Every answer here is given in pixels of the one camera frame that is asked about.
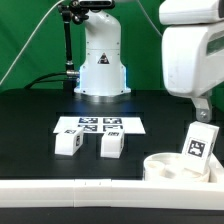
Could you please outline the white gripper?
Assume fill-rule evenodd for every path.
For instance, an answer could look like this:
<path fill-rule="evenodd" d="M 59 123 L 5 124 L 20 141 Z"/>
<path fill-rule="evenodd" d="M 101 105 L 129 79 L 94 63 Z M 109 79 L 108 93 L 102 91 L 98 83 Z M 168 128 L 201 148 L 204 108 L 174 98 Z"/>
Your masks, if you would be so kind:
<path fill-rule="evenodd" d="M 168 92 L 196 97 L 196 119 L 209 123 L 212 104 L 207 91 L 224 81 L 224 23 L 168 27 L 162 38 L 162 68 Z"/>

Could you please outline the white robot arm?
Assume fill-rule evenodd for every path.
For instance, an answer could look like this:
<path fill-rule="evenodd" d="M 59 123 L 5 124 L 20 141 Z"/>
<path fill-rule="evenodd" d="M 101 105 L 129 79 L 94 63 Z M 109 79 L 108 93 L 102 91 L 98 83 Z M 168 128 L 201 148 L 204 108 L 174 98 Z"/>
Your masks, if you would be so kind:
<path fill-rule="evenodd" d="M 103 11 L 114 0 L 78 0 L 88 11 L 86 59 L 75 91 L 97 102 L 126 94 L 120 23 Z M 167 91 L 192 100 L 200 122 L 212 119 L 211 90 L 224 82 L 224 0 L 165 0 L 159 7 Z"/>

